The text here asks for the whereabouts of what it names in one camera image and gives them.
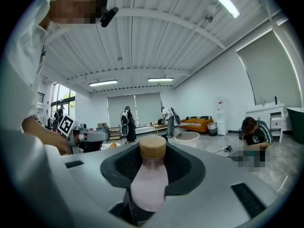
white shirt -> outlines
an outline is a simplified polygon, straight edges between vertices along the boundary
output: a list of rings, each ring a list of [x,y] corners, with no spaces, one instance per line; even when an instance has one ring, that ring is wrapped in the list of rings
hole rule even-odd
[[[168,120],[170,117],[173,117],[174,116],[174,113],[172,112],[171,110],[171,107],[166,109],[166,108],[163,108],[162,110],[162,117],[163,117],[163,121],[165,124],[168,124]]]
[[[21,129],[22,122],[37,115],[39,74],[45,57],[47,32],[38,24],[49,11],[50,0],[34,0],[9,38],[1,62],[2,114],[0,126]]]

roller shade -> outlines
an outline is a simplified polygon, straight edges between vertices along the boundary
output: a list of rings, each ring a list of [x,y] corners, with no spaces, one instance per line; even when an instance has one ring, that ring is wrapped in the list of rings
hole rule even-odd
[[[301,93],[294,67],[273,31],[237,52],[248,73],[256,104],[278,101],[301,107]]]
[[[135,95],[139,126],[149,125],[162,118],[160,93]]]
[[[131,113],[136,120],[134,95],[108,97],[108,113],[110,127],[121,125],[120,114],[126,106],[129,106]]]

green striped shirt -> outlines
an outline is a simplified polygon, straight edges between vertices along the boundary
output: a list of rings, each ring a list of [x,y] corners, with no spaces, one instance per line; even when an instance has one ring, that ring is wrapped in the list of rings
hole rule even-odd
[[[259,143],[261,137],[264,137],[264,141],[266,143],[273,143],[274,138],[273,138],[269,128],[267,127],[267,124],[263,121],[257,121],[257,124],[258,124],[258,129],[252,136],[253,141],[255,143]]]

black headset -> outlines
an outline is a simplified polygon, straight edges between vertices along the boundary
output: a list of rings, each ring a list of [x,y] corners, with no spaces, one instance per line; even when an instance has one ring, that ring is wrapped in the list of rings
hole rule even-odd
[[[116,13],[118,12],[118,8],[114,7],[111,10],[105,10],[103,17],[101,18],[101,26],[102,27],[107,27],[108,24],[111,22],[111,20],[114,18]]]

pink bottle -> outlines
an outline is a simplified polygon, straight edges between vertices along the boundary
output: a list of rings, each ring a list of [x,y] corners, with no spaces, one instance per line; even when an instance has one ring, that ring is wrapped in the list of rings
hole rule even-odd
[[[166,153],[166,140],[150,135],[139,142],[142,166],[131,184],[131,195],[141,209],[156,212],[164,202],[168,175],[163,160]]]

